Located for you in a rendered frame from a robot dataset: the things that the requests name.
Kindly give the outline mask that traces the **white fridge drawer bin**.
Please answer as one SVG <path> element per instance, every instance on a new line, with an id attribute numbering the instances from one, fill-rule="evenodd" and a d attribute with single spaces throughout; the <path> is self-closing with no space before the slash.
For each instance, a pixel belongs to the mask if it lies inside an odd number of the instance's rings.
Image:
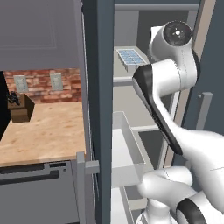
<path id="1" fill-rule="evenodd" d="M 145 162 L 123 111 L 113 113 L 111 186 L 133 186 L 141 182 Z"/>

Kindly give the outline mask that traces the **grey wall cupboard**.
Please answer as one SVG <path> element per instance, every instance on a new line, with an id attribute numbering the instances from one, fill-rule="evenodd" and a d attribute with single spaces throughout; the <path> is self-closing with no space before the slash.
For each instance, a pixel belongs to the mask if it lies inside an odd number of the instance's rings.
<path id="1" fill-rule="evenodd" d="M 80 0 L 0 0 L 0 70 L 78 68 Z"/>

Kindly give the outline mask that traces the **dark grey freezer door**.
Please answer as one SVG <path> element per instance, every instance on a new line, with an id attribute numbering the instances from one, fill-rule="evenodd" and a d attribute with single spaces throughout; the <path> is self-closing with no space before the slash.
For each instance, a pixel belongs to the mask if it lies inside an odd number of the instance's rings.
<path id="1" fill-rule="evenodd" d="M 110 224 L 115 0 L 83 0 L 96 224 Z"/>

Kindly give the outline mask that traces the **brown wooden knife block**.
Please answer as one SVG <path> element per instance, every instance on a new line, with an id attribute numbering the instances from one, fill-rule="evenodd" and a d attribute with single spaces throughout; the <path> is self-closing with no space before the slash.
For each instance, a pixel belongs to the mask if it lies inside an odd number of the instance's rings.
<path id="1" fill-rule="evenodd" d="M 7 100 L 10 118 L 14 123 L 26 123 L 31 120 L 35 103 L 28 95 L 10 91 Z"/>

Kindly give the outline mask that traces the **grey wall outlet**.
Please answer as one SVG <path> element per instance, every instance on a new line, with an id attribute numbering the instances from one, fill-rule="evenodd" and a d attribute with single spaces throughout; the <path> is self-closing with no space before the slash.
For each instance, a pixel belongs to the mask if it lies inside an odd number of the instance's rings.
<path id="1" fill-rule="evenodd" d="M 53 91 L 62 91 L 63 90 L 63 83 L 60 73 L 51 73 L 51 86 Z"/>
<path id="2" fill-rule="evenodd" d="M 19 93 L 26 93 L 29 91 L 24 75 L 14 75 L 13 78 L 16 84 L 17 91 Z"/>

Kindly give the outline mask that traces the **dark grey fridge door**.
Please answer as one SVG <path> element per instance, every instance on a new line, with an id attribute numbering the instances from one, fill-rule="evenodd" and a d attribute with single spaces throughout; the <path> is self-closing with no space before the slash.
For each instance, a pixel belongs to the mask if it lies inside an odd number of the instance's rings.
<path id="1" fill-rule="evenodd" d="M 211 92 L 205 130 L 224 135 L 224 0 L 200 0 L 194 36 L 201 76 L 192 90 L 180 93 L 175 122 L 194 130 L 200 109 L 199 95 Z"/>

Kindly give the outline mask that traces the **grey dishwasher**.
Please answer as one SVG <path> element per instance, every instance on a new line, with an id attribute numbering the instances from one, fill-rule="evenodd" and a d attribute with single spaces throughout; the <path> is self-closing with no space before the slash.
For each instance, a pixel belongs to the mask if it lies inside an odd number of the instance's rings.
<path id="1" fill-rule="evenodd" d="M 71 163 L 0 167 L 0 224 L 79 224 Z"/>

